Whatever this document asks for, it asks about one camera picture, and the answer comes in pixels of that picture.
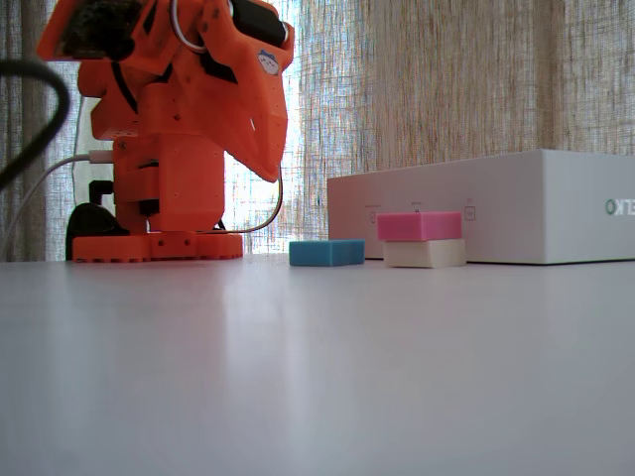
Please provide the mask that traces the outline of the orange gripper finger with sticker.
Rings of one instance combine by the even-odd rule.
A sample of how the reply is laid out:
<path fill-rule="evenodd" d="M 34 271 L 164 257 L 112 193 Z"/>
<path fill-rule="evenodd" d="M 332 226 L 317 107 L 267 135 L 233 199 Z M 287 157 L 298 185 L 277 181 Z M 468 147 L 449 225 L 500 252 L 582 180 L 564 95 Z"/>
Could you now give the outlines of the orange gripper finger with sticker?
<path fill-rule="evenodd" d="M 211 57 L 229 66 L 235 83 L 214 78 L 200 111 L 200 133 L 260 179 L 279 177 L 287 135 L 287 106 L 282 81 L 292 62 L 294 44 L 274 47 L 261 41 L 207 41 Z"/>

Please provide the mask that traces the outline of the orange gripper body black servo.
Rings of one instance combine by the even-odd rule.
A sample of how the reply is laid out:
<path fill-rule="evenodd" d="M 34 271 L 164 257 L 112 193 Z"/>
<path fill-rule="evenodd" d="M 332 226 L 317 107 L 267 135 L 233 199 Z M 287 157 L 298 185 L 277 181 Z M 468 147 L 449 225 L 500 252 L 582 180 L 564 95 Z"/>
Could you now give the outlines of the orange gripper body black servo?
<path fill-rule="evenodd" d="M 264 1 L 203 1 L 195 30 L 210 53 L 292 52 L 295 47 L 293 28 Z"/>

